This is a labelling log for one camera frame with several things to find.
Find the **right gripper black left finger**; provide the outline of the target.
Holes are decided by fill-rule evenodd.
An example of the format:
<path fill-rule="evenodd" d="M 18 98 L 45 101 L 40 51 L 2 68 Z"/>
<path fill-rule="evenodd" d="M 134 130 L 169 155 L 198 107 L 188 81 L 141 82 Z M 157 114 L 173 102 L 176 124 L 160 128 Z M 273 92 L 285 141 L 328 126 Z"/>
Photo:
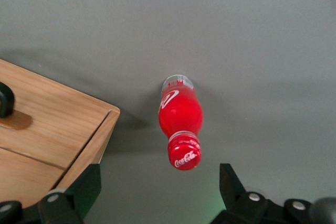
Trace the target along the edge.
<path fill-rule="evenodd" d="M 54 189 L 32 206 L 1 202 L 1 223 L 84 223 L 100 192 L 100 165 L 90 164 L 68 188 Z"/>

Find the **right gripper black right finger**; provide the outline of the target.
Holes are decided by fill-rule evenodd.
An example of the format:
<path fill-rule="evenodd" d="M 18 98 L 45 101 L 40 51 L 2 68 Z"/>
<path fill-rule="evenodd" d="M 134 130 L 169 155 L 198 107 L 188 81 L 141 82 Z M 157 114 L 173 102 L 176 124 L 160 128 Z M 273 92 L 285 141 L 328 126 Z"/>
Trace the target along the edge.
<path fill-rule="evenodd" d="M 225 205 L 211 223 L 316 223 L 313 204 L 287 199 L 280 206 L 256 191 L 247 191 L 231 164 L 219 166 L 219 191 Z"/>

